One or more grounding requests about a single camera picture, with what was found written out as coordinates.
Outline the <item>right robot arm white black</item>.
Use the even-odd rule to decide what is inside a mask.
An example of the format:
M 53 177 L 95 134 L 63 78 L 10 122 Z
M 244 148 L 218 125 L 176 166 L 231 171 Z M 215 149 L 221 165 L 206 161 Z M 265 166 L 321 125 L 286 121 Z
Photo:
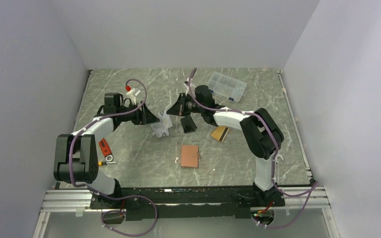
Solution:
M 181 93 L 167 114 L 180 117 L 198 113 L 207 124 L 240 130 L 249 150 L 255 156 L 256 176 L 254 201 L 267 205 L 275 190 L 275 160 L 284 141 L 284 135 L 268 111 L 239 111 L 220 105 L 213 99 L 206 85 L 197 86 L 194 93 Z

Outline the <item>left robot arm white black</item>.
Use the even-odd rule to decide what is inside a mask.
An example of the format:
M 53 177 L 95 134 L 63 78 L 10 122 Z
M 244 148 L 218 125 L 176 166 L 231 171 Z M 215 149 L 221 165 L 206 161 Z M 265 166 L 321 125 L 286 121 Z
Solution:
M 54 178 L 75 187 L 86 186 L 102 196 L 110 208 L 117 208 L 123 201 L 120 183 L 99 171 L 98 143 L 123 122 L 146 125 L 159 122 L 141 101 L 140 104 L 124 104 L 120 93 L 107 93 L 104 104 L 93 120 L 71 134 L 61 134 L 56 140 Z

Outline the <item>silver credit cards stack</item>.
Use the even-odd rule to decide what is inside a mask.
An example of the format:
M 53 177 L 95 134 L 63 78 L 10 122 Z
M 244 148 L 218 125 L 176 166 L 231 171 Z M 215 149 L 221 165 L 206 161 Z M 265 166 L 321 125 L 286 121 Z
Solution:
M 157 114 L 159 122 L 151 124 L 157 138 L 167 137 L 170 135 L 169 128 L 173 126 L 170 116 L 167 114 L 167 111 L 161 111 Z

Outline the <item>brown leather card holder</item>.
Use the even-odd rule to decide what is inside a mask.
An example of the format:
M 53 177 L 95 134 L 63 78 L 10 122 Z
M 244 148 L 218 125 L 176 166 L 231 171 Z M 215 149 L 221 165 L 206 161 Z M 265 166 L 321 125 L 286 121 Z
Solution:
M 199 148 L 196 145 L 182 145 L 180 164 L 185 168 L 197 168 L 199 162 Z

